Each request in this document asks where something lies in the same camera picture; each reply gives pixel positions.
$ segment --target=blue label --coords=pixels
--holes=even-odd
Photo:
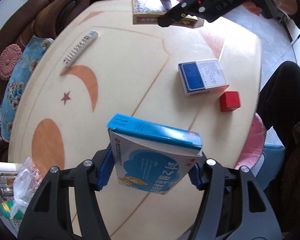
[[[204,89],[204,84],[196,62],[179,64],[188,90]]]
[[[116,114],[107,127],[116,133],[145,140],[196,149],[198,151],[202,147],[200,136],[195,132],[147,122],[123,114]]]
[[[127,186],[149,192],[169,190],[171,183],[179,179],[178,163],[163,154],[148,150],[136,150],[123,164],[127,174],[119,181]]]

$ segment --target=blue cloud graphic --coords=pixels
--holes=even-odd
[[[133,151],[123,167],[127,171],[125,177],[134,181],[132,187],[144,191],[166,191],[180,177],[179,165],[174,159],[149,150]],[[142,182],[135,183],[131,177]]]

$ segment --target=purple and yellow box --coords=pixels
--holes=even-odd
[[[176,6],[177,0],[132,0],[133,24],[158,24],[158,18]],[[203,26],[204,21],[198,21],[196,16],[187,15],[172,25],[188,28]]]

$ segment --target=round table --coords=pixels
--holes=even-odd
[[[89,30],[99,37],[65,73],[62,60]],[[255,113],[260,85],[260,40],[220,18],[198,29],[133,25],[131,0],[89,6],[57,37],[38,63],[13,123],[9,161],[28,156],[43,172],[77,166],[109,144],[106,128],[116,114],[192,130],[203,152],[234,167]],[[241,107],[220,112],[222,92],[186,98],[178,63],[219,58]],[[185,176],[166,195],[118,184],[96,192],[111,239],[176,240],[193,224],[202,192]],[[80,234],[74,191],[70,191],[74,232]]]

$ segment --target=pink stool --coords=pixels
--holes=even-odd
[[[266,128],[263,125],[260,116],[256,113],[253,117],[246,144],[243,147],[235,169],[237,170],[243,165],[251,169],[258,162],[260,156],[262,155],[265,141]]]

